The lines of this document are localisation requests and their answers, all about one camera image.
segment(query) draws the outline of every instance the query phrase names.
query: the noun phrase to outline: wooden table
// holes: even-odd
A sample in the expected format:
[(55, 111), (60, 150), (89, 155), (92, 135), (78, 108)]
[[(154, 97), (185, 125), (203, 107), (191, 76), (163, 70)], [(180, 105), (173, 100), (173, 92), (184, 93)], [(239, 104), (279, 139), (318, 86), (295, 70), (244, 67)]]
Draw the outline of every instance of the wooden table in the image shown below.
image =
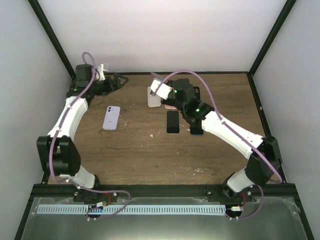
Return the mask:
[[(128, 75), (122, 89), (93, 99), (78, 126), (74, 143), (82, 165), (102, 184), (221, 184), (247, 160), (218, 137), (192, 136), (180, 116), (180, 133), (166, 133), (167, 110), (147, 105), (151, 75)], [(239, 126), (260, 135), (263, 129), (245, 74), (203, 74), (219, 111)], [(201, 100), (211, 104), (201, 82)], [(102, 129), (107, 106), (121, 107), (115, 131)]]

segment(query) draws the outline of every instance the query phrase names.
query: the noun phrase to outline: white cable tray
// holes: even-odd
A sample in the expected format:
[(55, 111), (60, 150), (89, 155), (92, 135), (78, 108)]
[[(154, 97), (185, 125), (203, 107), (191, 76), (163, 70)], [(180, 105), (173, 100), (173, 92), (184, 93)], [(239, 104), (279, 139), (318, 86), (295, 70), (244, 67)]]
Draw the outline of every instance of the white cable tray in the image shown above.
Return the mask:
[[(89, 205), (75, 204), (39, 204), (37, 214), (68, 214), (83, 215)], [(118, 211), (123, 205), (109, 205), (103, 209), (94, 209), (90, 215), (110, 215)], [(225, 205), (128, 205), (119, 212), (120, 215), (210, 215), (224, 216)]]

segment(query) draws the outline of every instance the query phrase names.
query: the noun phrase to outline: pink smartphone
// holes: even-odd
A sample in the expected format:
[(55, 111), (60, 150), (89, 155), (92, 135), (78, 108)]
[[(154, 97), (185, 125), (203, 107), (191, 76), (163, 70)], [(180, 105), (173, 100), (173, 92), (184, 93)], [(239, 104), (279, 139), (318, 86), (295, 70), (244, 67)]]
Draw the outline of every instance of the pink smartphone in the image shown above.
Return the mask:
[(174, 106), (164, 105), (165, 109), (176, 110)]

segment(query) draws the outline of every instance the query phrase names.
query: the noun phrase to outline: cable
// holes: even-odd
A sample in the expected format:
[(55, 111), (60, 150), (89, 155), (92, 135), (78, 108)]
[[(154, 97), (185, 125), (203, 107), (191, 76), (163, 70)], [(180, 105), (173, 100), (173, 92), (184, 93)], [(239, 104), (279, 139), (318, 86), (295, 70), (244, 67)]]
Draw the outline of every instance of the cable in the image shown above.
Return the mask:
[(242, 206), (243, 206), (243, 210), (245, 209), (245, 204), (246, 204), (246, 196), (243, 192), (240, 192), (240, 195), (242, 196), (242, 199), (243, 199), (243, 203), (242, 203)]
[(53, 166), (53, 153), (54, 153), (54, 147), (55, 147), (55, 143), (58, 137), (59, 132), (61, 131), (61, 127), (65, 121), (65, 119), (67, 118), (67, 115), (70, 111), (70, 109), (72, 108), (72, 106), (76, 103), (76, 101), (78, 101), (79, 98), (81, 98), (86, 91), (91, 87), (92, 83), (95, 80), (95, 76), (96, 76), (96, 62), (94, 57), (89, 53), (89, 52), (84, 52), (82, 53), (82, 60), (85, 64), (87, 64), (86, 60), (85, 60), (85, 55), (88, 55), (91, 58), (92, 61), (92, 76), (91, 79), (88, 83), (88, 85), (83, 89), (83, 91), (70, 103), (70, 105), (67, 107), (67, 109), (65, 110), (64, 114), (62, 115), (61, 121), (58, 124), (58, 130), (55, 132), (52, 141), (51, 141), (51, 145), (50, 145), (50, 149), (49, 149), (49, 170), (50, 170), (50, 174), (52, 176), (53, 181), (55, 181), (57, 184), (61, 183), (64, 179), (58, 181), (56, 179), (55, 176), (55, 172), (54, 172), (54, 166)]
[(264, 191), (262, 190), (262, 187), (259, 186), (259, 185), (256, 185), (259, 190), (260, 190), (260, 193), (261, 193), (261, 200), (260, 200), (260, 205), (258, 207), (258, 209), (254, 212), (254, 213), (251, 213), (250, 215), (248, 216), (244, 216), (244, 217), (239, 217), (239, 218), (236, 218), (236, 220), (246, 220), (246, 219), (249, 219), (251, 217), (253, 217), (254, 215), (256, 215), (262, 208), (262, 206), (264, 205), (264, 202), (265, 202), (265, 195), (264, 195)]
[[(50, 144), (50, 149), (49, 149), (49, 170), (50, 170), (50, 174), (52, 176), (52, 179), (56, 182), (56, 183), (61, 183), (62, 181), (64, 181), (64, 179), (58, 181), (56, 179), (56, 176), (55, 176), (55, 171), (54, 171), (54, 166), (53, 166), (53, 152), (54, 152), (54, 147), (55, 147), (55, 143), (56, 143), (56, 140), (57, 140), (57, 137), (58, 137), (58, 134), (59, 132), (61, 131), (61, 127), (65, 121), (65, 119), (67, 118), (67, 115), (68, 115), (68, 112), (70, 111), (70, 109), (72, 108), (72, 106), (77, 102), (77, 100), (79, 98), (81, 98), (85, 93), (86, 91), (91, 87), (92, 83), (94, 82), (95, 80), (95, 76), (96, 76), (96, 62), (95, 62), (95, 59), (94, 57), (89, 53), (89, 52), (84, 52), (82, 54), (82, 60), (85, 64), (87, 64), (86, 60), (85, 60), (85, 55), (88, 55), (92, 61), (92, 76), (91, 76), (91, 79), (88, 83), (88, 85), (84, 88), (84, 90), (70, 103), (70, 105), (67, 107), (67, 109), (65, 110), (64, 114), (62, 115), (62, 118), (61, 118), (61, 121), (60, 123), (58, 124), (58, 130), (55, 132), (53, 138), (52, 138), (52, 141), (51, 141), (51, 144)], [(115, 213), (107, 216), (107, 217), (102, 217), (100, 219), (108, 219), (108, 218), (111, 218), (113, 216), (115, 216), (116, 214), (120, 213), (129, 203), (130, 203), (130, 200), (131, 200), (131, 196), (130, 196), (130, 193), (128, 191), (125, 191), (125, 190), (111, 190), (111, 191), (99, 191), (99, 190), (94, 190), (94, 189), (91, 189), (91, 188), (87, 188), (87, 187), (84, 187), (84, 186), (76, 186), (78, 189), (84, 189), (84, 190), (87, 190), (89, 192), (93, 192), (93, 193), (100, 193), (100, 194), (112, 194), (112, 193), (124, 193), (124, 194), (127, 194), (128, 195), (128, 201), (127, 203), (122, 207), (120, 208), (118, 211), (116, 211)]]
[[(83, 186), (80, 186), (81, 189), (84, 189), (84, 190), (87, 190), (87, 191), (90, 191), (90, 192), (93, 192), (93, 193), (98, 193), (98, 194), (113, 194), (113, 193), (123, 193), (123, 194), (127, 194), (128, 195), (128, 201), (116, 212), (112, 213), (111, 215), (108, 215), (108, 216), (105, 216), (105, 217), (99, 217), (99, 218), (96, 218), (97, 220), (104, 220), (104, 219), (109, 219), (109, 218), (112, 218), (114, 217), (115, 215), (117, 215), (118, 213), (120, 213), (123, 209), (125, 209), (128, 204), (130, 203), (131, 201), (131, 195), (128, 191), (125, 191), (125, 190), (111, 190), (111, 191), (99, 191), (99, 190), (94, 190), (94, 189), (91, 189), (91, 188), (86, 188), (86, 187), (83, 187)], [(86, 212), (86, 217), (88, 219), (90, 219), (90, 217), (88, 216), (88, 214), (90, 213), (90, 211), (93, 211), (95, 209), (99, 209), (98, 207), (94, 207), (94, 208), (91, 208), (89, 209), (87, 212)]]
[(196, 76), (204, 85), (204, 87), (206, 88), (206, 90), (209, 93), (211, 102), (212, 102), (212, 106), (215, 110), (216, 115), (218, 116), (218, 118), (220, 119), (220, 121), (222, 122), (223, 125), (225, 125), (232, 133), (234, 133), (238, 138), (240, 138), (245, 144), (247, 144), (254, 152), (256, 152), (256, 154), (258, 154), (258, 156), (265, 162), (265, 164), (267, 164), (267, 166), (272, 170), (272, 172), (274, 173), (274, 175), (276, 175), (276, 177), (278, 178), (278, 182), (281, 184), (282, 183), (282, 178), (280, 176), (280, 174), (277, 172), (277, 170), (274, 168), (274, 166), (271, 165), (271, 163), (266, 159), (266, 157), (258, 150), (256, 149), (250, 142), (248, 142), (243, 136), (241, 136), (236, 130), (234, 130), (231, 126), (229, 126), (222, 118), (220, 112), (218, 111), (217, 105), (215, 103), (214, 97), (212, 96), (210, 89), (208, 87), (208, 85), (206, 84), (206, 82), (202, 79), (202, 77), (200, 75), (198, 75), (196, 72), (194, 71), (190, 71), (190, 70), (179, 70), (179, 71), (175, 71), (171, 74), (169, 74), (168, 76), (166, 76), (161, 83), (159, 84), (159, 86), (157, 87), (157, 89), (155, 90), (155, 94), (157, 93), (157, 91), (159, 90), (160, 86), (165, 83), (170, 77), (179, 74), (179, 73), (189, 73), (192, 74), (194, 76)]

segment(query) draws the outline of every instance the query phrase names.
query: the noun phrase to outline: white wall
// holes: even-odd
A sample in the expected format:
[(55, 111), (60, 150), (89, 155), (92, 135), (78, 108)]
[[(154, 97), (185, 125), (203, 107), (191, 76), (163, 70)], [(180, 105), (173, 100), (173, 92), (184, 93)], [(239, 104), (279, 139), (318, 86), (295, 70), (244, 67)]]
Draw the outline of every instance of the white wall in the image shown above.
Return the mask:
[(248, 71), (285, 0), (39, 0), (71, 64), (118, 72)]
[(37, 138), (57, 121), (70, 77), (26, 0), (0, 7), (0, 56), (0, 238), (11, 240), (43, 174)]
[(298, 0), (254, 76), (283, 168), (320, 239), (320, 1)]

